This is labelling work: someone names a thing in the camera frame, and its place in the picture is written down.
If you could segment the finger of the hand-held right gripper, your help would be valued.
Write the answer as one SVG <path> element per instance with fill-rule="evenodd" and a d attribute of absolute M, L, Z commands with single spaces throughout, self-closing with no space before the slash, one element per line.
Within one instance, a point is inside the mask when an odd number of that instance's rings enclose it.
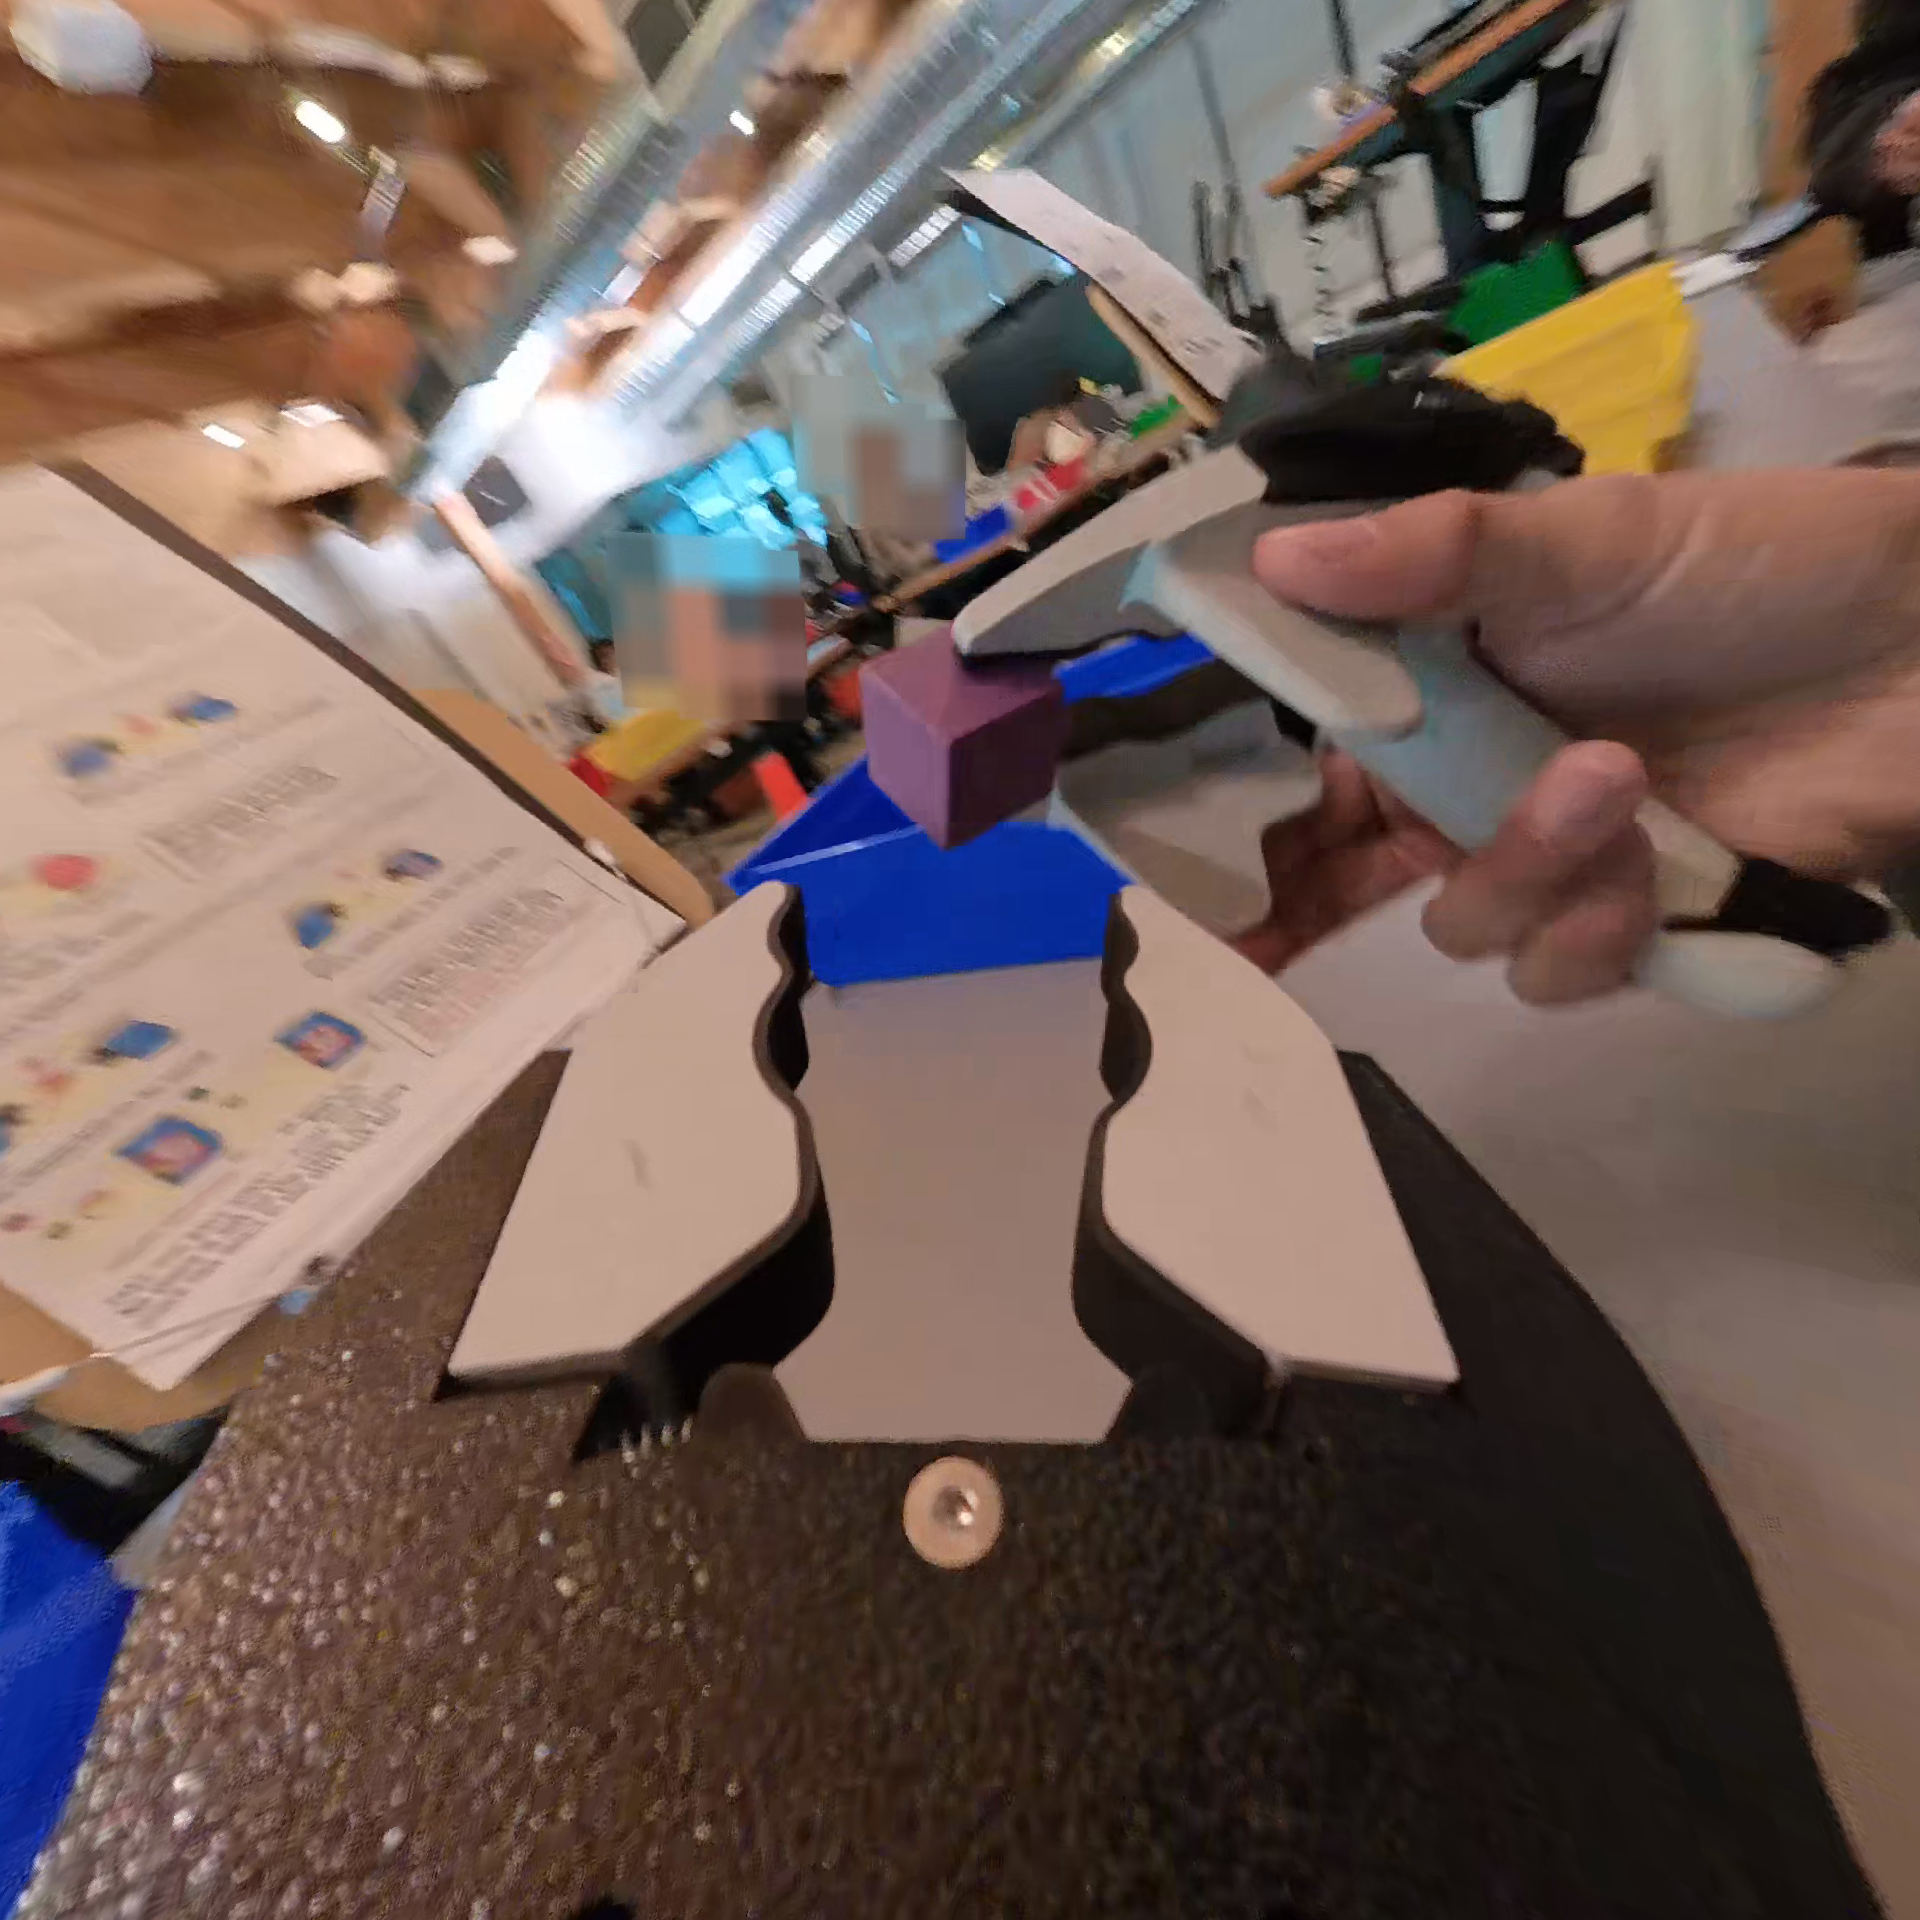
<path fill-rule="evenodd" d="M 1129 634 L 1121 598 L 1145 548 L 1263 491 L 1263 469 L 1238 449 L 1162 472 L 972 598 L 950 625 L 953 651 L 967 664 L 1048 660 Z"/>
<path fill-rule="evenodd" d="M 1126 881 L 1232 938 L 1270 908 L 1262 840 L 1312 808 L 1312 755 L 1270 720 L 1206 720 L 1162 740 L 1070 762 L 1046 822 L 1076 833 Z"/>

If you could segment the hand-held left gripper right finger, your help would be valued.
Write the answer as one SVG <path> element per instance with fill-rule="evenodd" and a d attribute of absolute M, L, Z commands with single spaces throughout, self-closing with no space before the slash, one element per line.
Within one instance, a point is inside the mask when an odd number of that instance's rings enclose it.
<path fill-rule="evenodd" d="M 1117 1426 L 1258 1426 L 1292 1381 L 1444 1394 L 1457 1363 L 1333 1043 L 1141 885 L 1110 900 L 1106 1102 L 1071 1314 Z"/>

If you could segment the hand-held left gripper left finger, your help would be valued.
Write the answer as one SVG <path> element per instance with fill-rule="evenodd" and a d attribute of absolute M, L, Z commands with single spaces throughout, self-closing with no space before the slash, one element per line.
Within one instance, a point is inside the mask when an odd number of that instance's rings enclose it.
<path fill-rule="evenodd" d="M 762 883 L 581 1028 L 450 1390 L 586 1381 L 638 1425 L 681 1426 L 725 1369 L 773 1369 L 822 1323 L 809 985 L 805 900 Z"/>

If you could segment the purple cube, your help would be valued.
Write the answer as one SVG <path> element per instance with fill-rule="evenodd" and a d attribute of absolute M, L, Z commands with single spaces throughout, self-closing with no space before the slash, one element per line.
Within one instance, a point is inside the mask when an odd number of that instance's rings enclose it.
<path fill-rule="evenodd" d="M 1066 740 L 1050 660 L 969 659 L 936 628 L 866 660 L 857 685 L 870 780 L 934 848 L 1048 800 Z"/>

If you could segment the blue divided plastic bin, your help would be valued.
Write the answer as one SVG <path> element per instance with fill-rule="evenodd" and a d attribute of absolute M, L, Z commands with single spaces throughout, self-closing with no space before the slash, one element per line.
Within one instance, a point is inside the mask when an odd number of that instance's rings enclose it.
<path fill-rule="evenodd" d="M 1186 636 L 1124 634 L 1050 665 L 1070 725 L 1108 713 L 1117 697 L 1176 688 L 1210 656 Z M 1050 793 L 975 841 L 940 851 L 877 790 L 863 731 L 861 746 L 842 774 L 727 876 L 735 897 L 765 883 L 800 894 L 818 981 L 853 987 L 1098 955 L 1110 899 L 1129 881 L 1076 833 L 1048 826 Z"/>

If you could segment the person's right hand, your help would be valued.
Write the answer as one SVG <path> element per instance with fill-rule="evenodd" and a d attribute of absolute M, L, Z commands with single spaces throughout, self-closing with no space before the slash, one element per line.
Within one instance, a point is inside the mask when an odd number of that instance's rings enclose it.
<path fill-rule="evenodd" d="M 1424 936 L 1503 962 L 1530 1005 L 1624 993 L 1660 922 L 1638 808 L 1735 853 L 1864 881 L 1914 913 L 1914 472 L 1588 476 L 1286 526 L 1279 602 L 1454 628 L 1573 746 L 1463 853 L 1342 752 L 1262 840 L 1269 913 L 1232 938 L 1285 972 L 1432 881 Z"/>

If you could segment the green plastic bin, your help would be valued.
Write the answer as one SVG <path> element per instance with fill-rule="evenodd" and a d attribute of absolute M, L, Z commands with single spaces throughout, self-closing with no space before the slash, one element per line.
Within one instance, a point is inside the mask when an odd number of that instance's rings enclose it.
<path fill-rule="evenodd" d="M 1486 346 L 1588 292 L 1588 274 L 1567 241 L 1554 236 L 1517 259 L 1486 264 L 1456 283 L 1446 337 L 1461 352 Z"/>

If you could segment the yellow plastic bin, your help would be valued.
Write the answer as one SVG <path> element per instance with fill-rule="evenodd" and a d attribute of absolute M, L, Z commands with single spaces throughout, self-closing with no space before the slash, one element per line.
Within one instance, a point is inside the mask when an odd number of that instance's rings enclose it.
<path fill-rule="evenodd" d="M 1673 264 L 1649 264 L 1450 356 L 1450 377 L 1525 400 L 1583 450 L 1586 473 L 1662 473 L 1689 440 L 1701 340 Z"/>
<path fill-rule="evenodd" d="M 700 752 L 709 738 L 702 720 L 677 708 L 631 712 L 614 726 L 585 746 L 585 757 L 612 782 L 657 780 L 657 771 L 686 752 Z"/>

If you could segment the black monitor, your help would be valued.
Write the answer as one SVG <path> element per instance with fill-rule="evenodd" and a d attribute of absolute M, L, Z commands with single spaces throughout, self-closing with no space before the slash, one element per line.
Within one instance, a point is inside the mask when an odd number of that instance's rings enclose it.
<path fill-rule="evenodd" d="M 1034 278 L 934 368 L 980 473 L 1007 467 L 1022 420 L 1073 402 L 1085 386 L 1143 390 L 1136 356 L 1098 318 L 1090 291 L 1085 274 Z"/>

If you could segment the grey display board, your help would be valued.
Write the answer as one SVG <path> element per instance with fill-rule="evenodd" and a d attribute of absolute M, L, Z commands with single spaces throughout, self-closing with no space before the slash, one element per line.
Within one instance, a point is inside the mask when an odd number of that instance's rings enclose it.
<path fill-rule="evenodd" d="M 1033 169 L 945 171 L 949 204 L 1066 261 L 1116 301 L 1206 402 L 1221 404 L 1257 347 L 1202 288 L 1130 230 L 1094 214 Z"/>

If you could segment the wooden standing desk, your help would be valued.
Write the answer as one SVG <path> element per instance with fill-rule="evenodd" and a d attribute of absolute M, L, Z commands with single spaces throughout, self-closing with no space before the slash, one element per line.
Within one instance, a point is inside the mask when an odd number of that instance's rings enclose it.
<path fill-rule="evenodd" d="M 1599 125 L 1624 6 L 1594 3 L 1468 5 L 1409 46 L 1380 57 L 1376 84 L 1334 122 L 1333 137 L 1300 154 L 1263 186 L 1270 201 L 1296 201 L 1310 241 L 1352 211 L 1373 238 L 1382 297 L 1362 321 L 1434 314 L 1442 296 L 1488 267 L 1519 266 L 1543 248 L 1582 250 L 1656 204 L 1649 179 L 1573 213 L 1573 171 Z M 1528 90 L 1527 176 L 1498 200 L 1481 176 L 1481 117 Z M 1442 272 L 1426 286 L 1400 283 L 1378 205 L 1385 171 L 1398 161 L 1426 169 Z"/>

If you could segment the instruction sheet board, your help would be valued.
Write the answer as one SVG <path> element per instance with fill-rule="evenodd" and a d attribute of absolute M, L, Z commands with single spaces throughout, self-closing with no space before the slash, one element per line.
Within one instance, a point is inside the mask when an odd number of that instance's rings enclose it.
<path fill-rule="evenodd" d="M 5 1411 L 142 1425 L 709 913 L 86 472 L 5 472 Z"/>

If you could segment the white ceiling device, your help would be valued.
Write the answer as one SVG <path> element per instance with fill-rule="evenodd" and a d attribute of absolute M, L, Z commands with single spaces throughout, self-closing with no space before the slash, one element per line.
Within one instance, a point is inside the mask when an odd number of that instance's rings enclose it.
<path fill-rule="evenodd" d="M 14 3 L 6 34 L 17 60 L 63 91 L 128 98 L 153 77 L 153 43 L 114 3 Z"/>

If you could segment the silver ventilation duct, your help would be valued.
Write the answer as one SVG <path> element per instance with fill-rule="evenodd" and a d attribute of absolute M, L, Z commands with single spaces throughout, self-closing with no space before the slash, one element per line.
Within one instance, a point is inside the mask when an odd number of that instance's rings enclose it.
<path fill-rule="evenodd" d="M 918 5 L 868 73 L 800 137 L 641 318 L 599 393 L 624 416 L 681 419 L 711 385 L 830 296 L 897 213 L 943 193 L 980 154 L 1106 84 L 1194 5 Z"/>

